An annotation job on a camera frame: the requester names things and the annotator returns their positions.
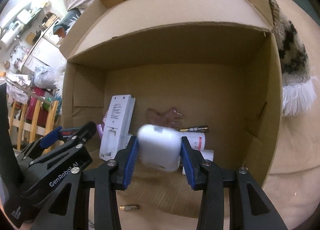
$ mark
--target silver bolt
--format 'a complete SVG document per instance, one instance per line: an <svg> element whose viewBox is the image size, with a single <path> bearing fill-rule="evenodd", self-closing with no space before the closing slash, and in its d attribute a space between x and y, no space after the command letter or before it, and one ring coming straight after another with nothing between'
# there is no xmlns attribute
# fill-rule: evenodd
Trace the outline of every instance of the silver bolt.
<svg viewBox="0 0 320 230"><path fill-rule="evenodd" d="M239 171L241 174L246 174L246 173L248 172L248 170L247 170L247 167L246 167L246 166L244 166L244 167L240 167L240 168L238 169L238 171Z"/></svg>
<svg viewBox="0 0 320 230"><path fill-rule="evenodd" d="M110 167L115 166L115 165L117 165L117 161L116 160L108 160L107 165Z"/></svg>
<svg viewBox="0 0 320 230"><path fill-rule="evenodd" d="M79 168L79 167L74 167L74 168L71 169L71 173L72 173L72 174L78 174L79 171L80 171L80 168Z"/></svg>
<svg viewBox="0 0 320 230"><path fill-rule="evenodd" d="M210 161L210 160L204 160L204 161L202 161L202 164L203 164L204 166L210 166L211 163L212 163L212 161Z"/></svg>

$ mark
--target wooden chair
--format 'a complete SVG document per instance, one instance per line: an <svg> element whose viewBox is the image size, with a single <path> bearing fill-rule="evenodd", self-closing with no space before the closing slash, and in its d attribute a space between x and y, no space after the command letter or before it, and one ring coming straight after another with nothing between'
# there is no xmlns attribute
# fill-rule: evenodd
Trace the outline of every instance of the wooden chair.
<svg viewBox="0 0 320 230"><path fill-rule="evenodd" d="M49 112L48 112L48 117L46 121L45 128L37 126L37 121L38 121L38 116L40 112L40 108L42 105L41 100L37 100L35 110L33 113L32 117L32 123L29 124L25 122L25 115L27 111L27 105L23 104L21 108L21 117L20 120L14 118L14 110L16 108L17 102L14 101L12 105L12 109L9 114L9 135L11 136L12 133L12 127L17 127L18 128L18 139L17 139L17 150L20 151L21 149L21 139L23 136L23 131L28 131L29 132L29 143L34 142L36 138L36 134L39 134L41 136L47 135L49 132L53 130L54 126L54 118L57 112L57 107L58 107L58 101L54 101L52 105L49 107ZM44 151L44 153L47 153L50 151L51 148L48 148Z"/></svg>

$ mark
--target blue rubber grip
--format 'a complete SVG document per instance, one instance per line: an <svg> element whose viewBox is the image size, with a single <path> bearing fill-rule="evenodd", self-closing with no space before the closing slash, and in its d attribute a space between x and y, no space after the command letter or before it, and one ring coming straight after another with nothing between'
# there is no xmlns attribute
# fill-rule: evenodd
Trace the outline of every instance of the blue rubber grip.
<svg viewBox="0 0 320 230"><path fill-rule="evenodd" d="M123 187L127 189L131 183L132 174L134 170L134 164L138 156L138 140L135 138L132 149L130 151L127 162L124 166Z"/></svg>
<svg viewBox="0 0 320 230"><path fill-rule="evenodd" d="M191 164L189 154L183 142L181 144L181 158L182 158L182 163L183 163L184 171L186 173L188 184L191 186L191 189L195 189L196 181L195 181L193 166Z"/></svg>
<svg viewBox="0 0 320 230"><path fill-rule="evenodd" d="M58 141L58 133L62 129L61 126L55 128L53 131L48 133L46 136L44 136L40 140L40 148L41 149L47 149L49 148L52 144L54 144L56 141Z"/></svg>

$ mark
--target brown plastic object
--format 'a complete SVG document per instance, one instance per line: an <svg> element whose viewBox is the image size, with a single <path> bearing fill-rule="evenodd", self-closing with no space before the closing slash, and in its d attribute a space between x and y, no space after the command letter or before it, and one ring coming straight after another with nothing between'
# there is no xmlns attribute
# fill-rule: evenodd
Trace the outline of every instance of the brown plastic object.
<svg viewBox="0 0 320 230"><path fill-rule="evenodd" d="M146 117L149 124L180 128L180 120L183 118L183 115L178 113L175 107L171 107L168 111L162 113L157 112L155 109L148 108Z"/></svg>

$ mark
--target red cloth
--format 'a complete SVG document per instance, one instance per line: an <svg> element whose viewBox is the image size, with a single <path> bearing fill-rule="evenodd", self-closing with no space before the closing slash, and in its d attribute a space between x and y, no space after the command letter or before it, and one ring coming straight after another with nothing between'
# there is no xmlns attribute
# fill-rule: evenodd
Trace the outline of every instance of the red cloth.
<svg viewBox="0 0 320 230"><path fill-rule="evenodd" d="M43 96L44 93L45 93L45 91L43 89L38 88L38 87L35 87L33 92L37 96ZM37 102L37 99L35 99L34 97L31 97L30 103L29 103L29 106L28 106L28 109L27 109L27 113L26 113L26 119L27 120L32 120L33 113L34 113L35 107L36 107L36 102ZM47 121L47 117L48 117L48 111L46 109L44 109L44 108L40 108L37 125L41 126L41 127L45 127L45 124L46 124L46 121Z"/></svg>

